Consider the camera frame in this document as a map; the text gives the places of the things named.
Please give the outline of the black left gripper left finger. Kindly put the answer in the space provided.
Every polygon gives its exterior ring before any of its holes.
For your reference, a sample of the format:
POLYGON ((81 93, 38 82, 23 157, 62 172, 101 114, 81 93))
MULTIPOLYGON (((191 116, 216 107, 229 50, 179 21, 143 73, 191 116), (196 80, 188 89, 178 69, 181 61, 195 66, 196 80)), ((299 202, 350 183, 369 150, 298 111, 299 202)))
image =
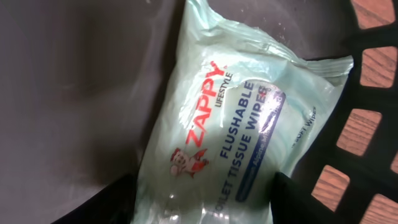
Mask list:
POLYGON ((130 224, 137 177, 127 174, 52 224, 130 224))

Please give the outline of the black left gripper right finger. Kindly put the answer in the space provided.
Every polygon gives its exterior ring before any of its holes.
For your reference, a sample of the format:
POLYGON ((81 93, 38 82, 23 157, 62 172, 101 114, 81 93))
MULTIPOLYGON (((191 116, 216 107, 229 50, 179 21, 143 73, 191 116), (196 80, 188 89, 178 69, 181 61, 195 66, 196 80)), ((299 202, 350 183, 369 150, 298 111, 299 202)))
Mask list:
POLYGON ((275 224, 344 224, 345 221, 281 172, 274 176, 270 195, 275 224))

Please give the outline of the teal tissue wipes pack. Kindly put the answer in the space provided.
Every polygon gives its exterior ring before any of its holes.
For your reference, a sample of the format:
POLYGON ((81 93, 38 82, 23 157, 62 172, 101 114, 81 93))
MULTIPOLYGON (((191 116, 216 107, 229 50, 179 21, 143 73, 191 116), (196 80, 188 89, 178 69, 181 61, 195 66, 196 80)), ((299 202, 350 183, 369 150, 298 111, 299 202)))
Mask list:
POLYGON ((187 1, 133 222, 272 223, 275 174, 293 172, 353 65, 350 56, 303 60, 206 1, 187 1))

